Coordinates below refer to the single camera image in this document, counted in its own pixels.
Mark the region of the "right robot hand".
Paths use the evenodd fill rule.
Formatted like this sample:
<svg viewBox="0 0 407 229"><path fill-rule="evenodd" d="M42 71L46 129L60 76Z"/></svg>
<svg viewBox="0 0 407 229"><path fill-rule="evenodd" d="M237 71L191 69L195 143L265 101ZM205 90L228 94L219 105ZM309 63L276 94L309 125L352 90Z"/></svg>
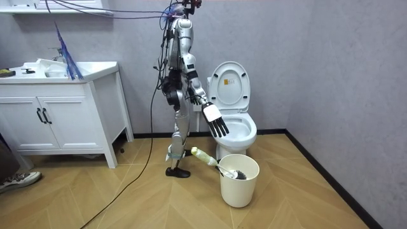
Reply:
<svg viewBox="0 0 407 229"><path fill-rule="evenodd" d="M215 104L212 102L202 104L202 113L214 137L225 137L230 133Z"/></svg>

